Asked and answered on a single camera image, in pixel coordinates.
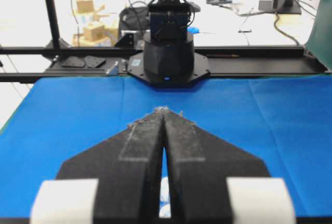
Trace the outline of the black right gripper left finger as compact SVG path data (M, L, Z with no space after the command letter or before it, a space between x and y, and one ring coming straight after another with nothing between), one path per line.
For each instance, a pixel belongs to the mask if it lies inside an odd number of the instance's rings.
M152 113L64 161L31 223L151 223L159 214L163 116Z

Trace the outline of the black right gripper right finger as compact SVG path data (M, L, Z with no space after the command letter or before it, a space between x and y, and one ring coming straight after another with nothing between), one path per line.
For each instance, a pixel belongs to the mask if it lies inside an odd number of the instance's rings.
M172 216L183 223L295 223L283 179L263 160L168 111Z

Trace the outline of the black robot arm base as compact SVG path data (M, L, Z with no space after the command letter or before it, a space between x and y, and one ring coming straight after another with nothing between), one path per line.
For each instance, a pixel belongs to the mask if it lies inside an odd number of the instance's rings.
M152 0L148 4L150 31L143 50L129 59L128 73L152 85L170 87L192 83L210 73L206 56L195 52L188 26L195 10L186 0Z

